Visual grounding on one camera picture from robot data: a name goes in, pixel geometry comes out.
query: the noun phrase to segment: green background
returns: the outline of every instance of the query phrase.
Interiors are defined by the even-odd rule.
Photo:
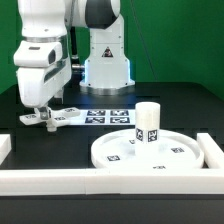
[[[125,53],[138,82],[196,82],[224,99],[224,1],[133,0],[157,76],[150,69],[130,0],[121,0]],[[0,2],[0,92],[16,83],[13,54],[21,40],[16,0]],[[88,29],[77,29],[81,62],[89,54]]]

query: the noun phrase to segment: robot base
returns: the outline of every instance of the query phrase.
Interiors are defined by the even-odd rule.
[[[132,81],[127,84],[127,86],[121,87],[119,89],[115,88],[94,88],[86,85],[83,81],[80,82],[80,91],[90,94],[96,94],[101,96],[113,96],[120,95],[124,93],[130,93],[135,90],[135,82]]]

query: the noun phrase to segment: white border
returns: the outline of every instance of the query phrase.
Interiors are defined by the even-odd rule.
[[[208,169],[3,170],[0,171],[0,196],[224,194],[224,154],[222,150],[206,133],[198,134],[197,141],[206,155],[205,162],[209,166]]]

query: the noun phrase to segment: white cylinder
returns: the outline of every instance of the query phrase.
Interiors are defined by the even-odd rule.
[[[153,156],[158,150],[160,104],[141,102],[135,106],[135,154]]]

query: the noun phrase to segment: white plastic piece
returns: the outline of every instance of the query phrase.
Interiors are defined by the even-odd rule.
[[[49,56],[54,52],[55,60],[50,62]],[[59,42],[31,43],[22,41],[14,54],[14,63],[21,67],[48,67],[62,58],[62,46]]]
[[[64,0],[18,0],[18,6],[23,36],[51,38],[67,34]]]
[[[85,194],[85,170],[0,171],[0,195]]]
[[[111,169],[191,169],[201,168],[204,153],[198,143],[185,135],[160,130],[157,151],[150,156],[135,155],[135,130],[116,131],[98,138],[91,148],[97,168]]]
[[[137,103],[135,113],[135,155],[140,157],[154,155],[159,146],[160,104]]]
[[[20,121],[25,125],[33,125],[41,122],[47,122],[47,129],[49,132],[54,132],[57,130],[57,127],[62,127],[70,124],[70,119],[75,116],[80,115],[80,111],[75,108],[66,108],[62,110],[51,110],[50,107],[47,107],[47,120],[41,118],[41,114],[38,109],[34,109],[35,114],[23,115],[20,116]]]
[[[205,162],[209,168],[224,169],[224,153],[208,133],[197,134],[197,141],[204,151]]]
[[[0,171],[0,196],[224,194],[223,169]]]
[[[91,169],[86,172],[86,194],[117,194],[121,191],[120,185],[120,175],[109,169]]]
[[[0,135],[0,164],[5,160],[9,152],[11,151],[10,135]]]

